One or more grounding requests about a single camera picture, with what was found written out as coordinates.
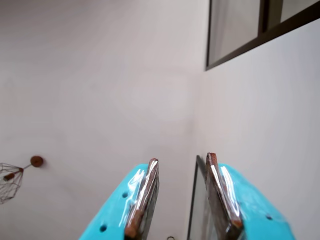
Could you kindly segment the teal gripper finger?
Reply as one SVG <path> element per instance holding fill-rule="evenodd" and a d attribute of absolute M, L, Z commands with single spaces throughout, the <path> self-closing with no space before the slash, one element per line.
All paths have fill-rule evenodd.
<path fill-rule="evenodd" d="M 243 175 L 209 152 L 205 188 L 213 240 L 293 240 L 286 218 Z"/>
<path fill-rule="evenodd" d="M 159 161 L 134 167 L 88 224 L 81 240 L 146 240 L 159 193 Z"/>

